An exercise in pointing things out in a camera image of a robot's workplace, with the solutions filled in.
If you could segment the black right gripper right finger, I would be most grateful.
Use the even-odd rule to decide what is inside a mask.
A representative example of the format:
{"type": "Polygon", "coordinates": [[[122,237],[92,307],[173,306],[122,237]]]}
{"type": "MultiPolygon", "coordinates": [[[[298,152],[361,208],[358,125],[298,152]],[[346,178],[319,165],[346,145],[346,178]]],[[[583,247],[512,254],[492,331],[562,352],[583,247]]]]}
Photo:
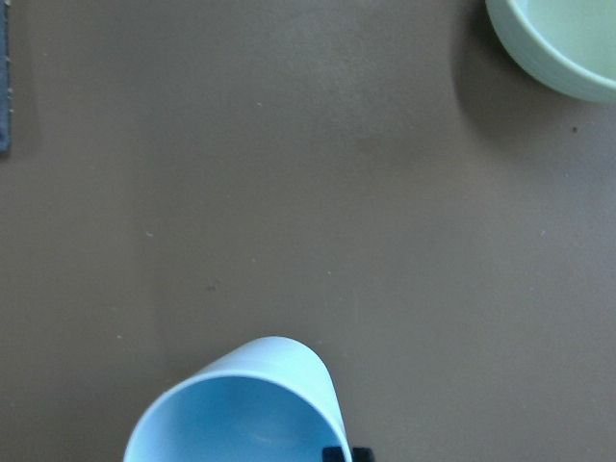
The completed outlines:
{"type": "Polygon", "coordinates": [[[368,447],[353,447],[351,459],[353,462],[373,462],[373,451],[368,447]]]}

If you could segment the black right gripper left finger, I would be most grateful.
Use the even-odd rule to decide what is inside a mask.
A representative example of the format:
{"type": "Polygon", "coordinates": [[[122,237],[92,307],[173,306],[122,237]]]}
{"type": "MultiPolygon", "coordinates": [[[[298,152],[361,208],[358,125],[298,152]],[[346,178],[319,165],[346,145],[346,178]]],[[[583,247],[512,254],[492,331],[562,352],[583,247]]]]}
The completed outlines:
{"type": "Polygon", "coordinates": [[[343,450],[340,447],[327,447],[321,453],[322,462],[343,462],[343,450]]]}

